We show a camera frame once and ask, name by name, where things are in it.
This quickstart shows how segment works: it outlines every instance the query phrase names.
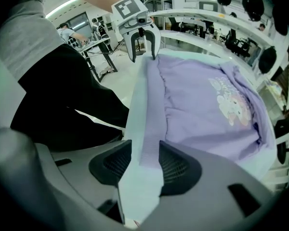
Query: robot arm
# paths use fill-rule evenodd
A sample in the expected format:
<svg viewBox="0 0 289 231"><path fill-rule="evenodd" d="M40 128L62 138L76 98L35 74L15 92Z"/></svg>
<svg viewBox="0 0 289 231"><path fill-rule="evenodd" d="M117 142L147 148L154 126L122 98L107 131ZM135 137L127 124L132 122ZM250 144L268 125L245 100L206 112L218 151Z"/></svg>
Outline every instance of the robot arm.
<svg viewBox="0 0 289 231"><path fill-rule="evenodd" d="M115 23L122 34L130 59L135 62L135 41L146 35L151 42L151 51L155 60L159 48L161 35L157 26L147 15L148 9L140 0L121 0L112 5Z"/></svg>

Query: folded clothing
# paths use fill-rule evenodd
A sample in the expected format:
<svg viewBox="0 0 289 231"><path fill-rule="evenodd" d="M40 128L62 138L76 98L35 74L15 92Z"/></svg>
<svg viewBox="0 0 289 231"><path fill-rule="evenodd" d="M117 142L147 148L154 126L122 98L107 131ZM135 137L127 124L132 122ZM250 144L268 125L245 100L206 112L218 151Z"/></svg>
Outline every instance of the folded clothing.
<svg viewBox="0 0 289 231"><path fill-rule="evenodd" d="M228 62L209 66L159 54L147 59L147 116L140 164L159 167L159 141L239 162L273 149L265 105Z"/></svg>

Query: ceiling light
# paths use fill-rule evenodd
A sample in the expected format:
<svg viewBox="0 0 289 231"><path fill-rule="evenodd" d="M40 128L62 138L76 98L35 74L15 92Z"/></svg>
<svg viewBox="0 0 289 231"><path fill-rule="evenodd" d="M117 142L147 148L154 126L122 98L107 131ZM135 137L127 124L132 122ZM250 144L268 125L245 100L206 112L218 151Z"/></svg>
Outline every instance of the ceiling light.
<svg viewBox="0 0 289 231"><path fill-rule="evenodd" d="M49 14L46 15L46 18L48 18L49 16L52 16L54 13L56 13L57 11L59 11L60 9L64 8L65 6L75 2L77 0L70 0L65 2L64 4L60 5L59 7L55 8L53 11L51 11Z"/></svg>
<svg viewBox="0 0 289 231"><path fill-rule="evenodd" d="M86 22L84 21L84 22L81 22L80 24L78 24L77 26L74 26L72 29L73 30L75 30L76 28L78 28L78 27L80 27L80 26L82 26L83 24L85 24Z"/></svg>

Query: window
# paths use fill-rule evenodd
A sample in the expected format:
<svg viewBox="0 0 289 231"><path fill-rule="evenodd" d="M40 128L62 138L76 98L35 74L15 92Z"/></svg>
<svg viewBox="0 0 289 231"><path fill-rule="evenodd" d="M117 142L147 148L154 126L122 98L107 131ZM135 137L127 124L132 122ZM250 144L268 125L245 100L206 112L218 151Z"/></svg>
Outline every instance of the window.
<svg viewBox="0 0 289 231"><path fill-rule="evenodd" d="M87 38L91 38L92 28L86 13L81 13L74 18L68 20L69 28L75 32L82 34Z"/></svg>

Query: white table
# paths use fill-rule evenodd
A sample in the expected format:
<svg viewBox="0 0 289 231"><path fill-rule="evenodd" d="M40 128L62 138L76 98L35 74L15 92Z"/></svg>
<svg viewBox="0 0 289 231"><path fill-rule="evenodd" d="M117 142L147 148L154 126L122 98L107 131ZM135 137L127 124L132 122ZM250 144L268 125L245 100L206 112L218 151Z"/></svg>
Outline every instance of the white table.
<svg viewBox="0 0 289 231"><path fill-rule="evenodd" d="M112 62L112 60L109 57L109 50L106 47L106 45L104 44L104 42L107 41L107 40L109 40L109 38L103 38L103 39L101 39L99 41L92 41L88 45L86 45L85 47L77 49L77 51L79 53L81 53L85 57L87 63L90 66L89 67L90 70L93 71L94 75L96 76L96 78L97 78L97 80L99 82L102 81L102 79L104 78L105 75L108 74L108 72L102 74L101 77L98 76L98 74L97 74L97 72L95 70L95 66L92 64L91 59L90 59L90 57L88 55L88 51L90 49L98 46L100 48L103 56L105 57L106 61L108 62L109 66L113 69L113 72L117 72L118 70L116 69L114 63Z"/></svg>
<svg viewBox="0 0 289 231"><path fill-rule="evenodd" d="M177 56L183 59L197 59L211 65L229 61L229 59L186 51L161 49L159 53ZM143 222L159 204L160 190L163 186L163 173L161 169L139 165L144 141L147 111L146 57L152 56L147 52L143 55L142 61L138 61L138 64L140 64L139 76L134 88L124 135L125 140L132 140L131 162L119 182L123 213L126 218L139 222ZM239 165L253 177L261 180L272 166L276 155L277 146L275 143L271 150L261 150L257 155L249 160L245 160Z"/></svg>

